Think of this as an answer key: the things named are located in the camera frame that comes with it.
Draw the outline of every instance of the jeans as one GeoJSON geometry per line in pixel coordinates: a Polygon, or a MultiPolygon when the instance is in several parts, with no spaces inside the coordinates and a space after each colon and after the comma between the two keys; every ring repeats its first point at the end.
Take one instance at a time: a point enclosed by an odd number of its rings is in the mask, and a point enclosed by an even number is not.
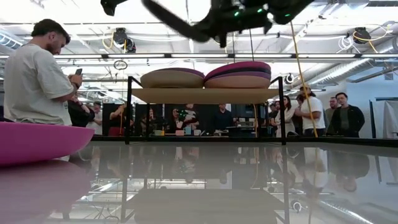
{"type": "MultiPolygon", "coordinates": [[[[317,134],[318,137],[322,136],[325,133],[325,128],[318,129],[317,128],[317,134]]],[[[306,129],[304,130],[304,137],[315,137],[315,133],[313,132],[313,129],[306,129]]]]}

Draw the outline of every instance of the person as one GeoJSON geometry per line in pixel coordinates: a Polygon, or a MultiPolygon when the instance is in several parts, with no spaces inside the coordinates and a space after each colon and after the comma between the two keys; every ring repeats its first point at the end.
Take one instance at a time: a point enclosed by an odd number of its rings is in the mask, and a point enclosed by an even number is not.
{"type": "Polygon", "coordinates": [[[278,127],[278,124],[275,123],[275,118],[276,118],[276,116],[278,115],[279,108],[280,108],[279,101],[276,101],[276,102],[274,103],[274,106],[275,106],[275,110],[274,110],[274,111],[271,111],[271,112],[269,113],[269,118],[270,118],[269,123],[270,123],[271,126],[272,126],[272,129],[271,129],[271,136],[275,136],[276,131],[277,131],[277,127],[278,127]]]}
{"type": "Polygon", "coordinates": [[[81,86],[81,75],[63,74],[53,55],[70,41],[60,24],[35,24],[32,40],[10,54],[4,69],[7,119],[23,123],[72,125],[68,100],[81,86]]]}
{"type": "Polygon", "coordinates": [[[68,112],[74,127],[85,128],[95,117],[94,111],[80,102],[77,95],[68,100],[68,112]]]}
{"type": "Polygon", "coordinates": [[[218,105],[219,110],[213,117],[213,124],[216,131],[224,131],[227,127],[234,126],[233,117],[230,111],[226,109],[226,104],[218,105]]]}
{"type": "MultiPolygon", "coordinates": [[[[298,107],[301,108],[301,105],[303,105],[304,102],[304,96],[303,95],[297,95],[296,97],[298,107]]],[[[303,134],[303,118],[300,116],[297,116],[296,114],[293,115],[292,121],[294,124],[294,129],[295,132],[301,136],[303,134]]]]}
{"type": "Polygon", "coordinates": [[[180,121],[178,109],[174,108],[172,111],[172,119],[169,121],[169,124],[166,128],[167,132],[170,134],[175,134],[175,131],[183,130],[184,127],[185,124],[183,121],[180,121]]]}
{"type": "MultiPolygon", "coordinates": [[[[332,96],[330,98],[329,106],[330,106],[330,108],[328,108],[325,111],[325,113],[326,113],[326,117],[327,117],[328,121],[331,121],[331,117],[333,116],[333,113],[335,112],[336,108],[338,107],[336,97],[332,96]]],[[[327,131],[328,134],[334,134],[335,133],[334,130],[333,130],[333,126],[330,125],[330,124],[326,127],[326,131],[327,131]]]]}
{"type": "MultiPolygon", "coordinates": [[[[302,117],[303,119],[303,134],[306,137],[314,137],[314,129],[311,120],[314,119],[315,129],[317,130],[318,136],[322,136],[325,132],[325,119],[323,115],[323,105],[322,102],[316,97],[311,88],[305,85],[305,89],[307,90],[308,99],[305,99],[301,108],[296,108],[295,114],[297,116],[302,117]],[[308,107],[308,102],[311,104],[311,113],[308,107]]],[[[304,96],[304,87],[300,88],[300,94],[304,96]]]]}
{"type": "MultiPolygon", "coordinates": [[[[285,105],[285,135],[291,131],[295,131],[294,124],[292,122],[292,117],[294,115],[295,110],[292,109],[292,103],[290,102],[290,98],[288,96],[284,96],[284,105],[285,105]]],[[[282,136],[282,130],[280,128],[280,110],[275,118],[275,123],[277,124],[276,137],[280,138],[282,136]]]]}
{"type": "MultiPolygon", "coordinates": [[[[147,115],[145,114],[140,120],[141,135],[145,136],[147,131],[147,115]]],[[[157,129],[157,122],[154,115],[154,110],[149,109],[149,133],[152,134],[157,129]]]]}
{"type": "Polygon", "coordinates": [[[359,131],[365,124],[362,111],[348,104],[348,96],[345,93],[337,93],[336,99],[341,106],[335,110],[331,118],[333,130],[337,135],[359,138],[359,131]]]}
{"type": "MultiPolygon", "coordinates": [[[[108,136],[123,136],[124,128],[126,127],[126,116],[127,116],[127,103],[120,105],[119,108],[109,115],[109,131],[108,136]]],[[[134,124],[133,120],[130,119],[130,127],[134,124]]]]}
{"type": "Polygon", "coordinates": [[[93,111],[95,117],[92,121],[87,124],[87,128],[95,130],[95,135],[102,135],[102,112],[101,112],[101,102],[94,102],[93,111]]]}
{"type": "Polygon", "coordinates": [[[187,115],[185,115],[184,123],[192,130],[196,130],[199,127],[199,117],[198,112],[194,109],[194,104],[186,104],[185,112],[187,115]]]}

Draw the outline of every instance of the woman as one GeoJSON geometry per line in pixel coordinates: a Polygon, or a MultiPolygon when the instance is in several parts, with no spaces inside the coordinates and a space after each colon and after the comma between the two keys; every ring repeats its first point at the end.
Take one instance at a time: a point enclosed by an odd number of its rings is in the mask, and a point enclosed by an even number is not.
{"type": "Polygon", "coordinates": [[[126,108],[127,104],[120,105],[119,108],[112,112],[109,116],[109,132],[108,136],[123,136],[124,135],[124,128],[126,127],[126,108]]]}
{"type": "Polygon", "coordinates": [[[95,117],[94,111],[80,102],[77,95],[68,100],[68,112],[74,127],[85,128],[95,117]]]}
{"type": "MultiPolygon", "coordinates": [[[[292,121],[294,110],[292,109],[292,104],[288,96],[284,96],[284,105],[285,105],[285,135],[287,136],[287,133],[295,131],[294,124],[292,121]]],[[[278,127],[276,131],[276,137],[280,138],[282,137],[282,130],[280,128],[280,110],[275,118],[275,123],[278,127]]]]}
{"type": "Polygon", "coordinates": [[[180,121],[178,110],[173,109],[172,119],[169,121],[169,125],[167,126],[167,132],[170,134],[174,134],[175,131],[183,130],[186,125],[184,122],[180,121]]]}

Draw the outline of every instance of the light fixture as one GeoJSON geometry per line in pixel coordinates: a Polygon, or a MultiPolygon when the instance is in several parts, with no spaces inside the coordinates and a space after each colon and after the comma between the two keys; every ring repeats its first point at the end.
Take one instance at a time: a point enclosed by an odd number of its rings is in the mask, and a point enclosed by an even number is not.
{"type": "Polygon", "coordinates": [[[392,58],[398,57],[398,54],[363,54],[362,58],[392,58]]]}
{"type": "Polygon", "coordinates": [[[164,54],[110,54],[109,58],[164,58],[164,54]]]}
{"type": "Polygon", "coordinates": [[[172,54],[173,58],[228,58],[228,54],[172,54]]]}
{"type": "Polygon", "coordinates": [[[299,58],[353,58],[355,54],[299,54],[299,58]]]}
{"type": "Polygon", "coordinates": [[[98,59],[100,59],[100,58],[102,58],[102,56],[101,55],[99,55],[99,54],[90,54],[90,55],[73,55],[73,54],[70,54],[70,55],[54,55],[54,58],[55,59],[85,59],[85,58],[88,58],[88,59],[93,59],[93,58],[98,58],[98,59]]]}
{"type": "Polygon", "coordinates": [[[291,58],[292,54],[236,54],[235,58],[291,58]]]}

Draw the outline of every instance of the long hair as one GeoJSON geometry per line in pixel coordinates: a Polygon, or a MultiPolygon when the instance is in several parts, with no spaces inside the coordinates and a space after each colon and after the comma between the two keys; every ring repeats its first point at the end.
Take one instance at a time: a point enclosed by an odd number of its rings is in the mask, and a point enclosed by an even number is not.
{"type": "Polygon", "coordinates": [[[292,103],[290,102],[290,98],[289,96],[284,96],[284,98],[286,98],[287,100],[286,108],[287,110],[290,110],[292,108],[292,103]]]}

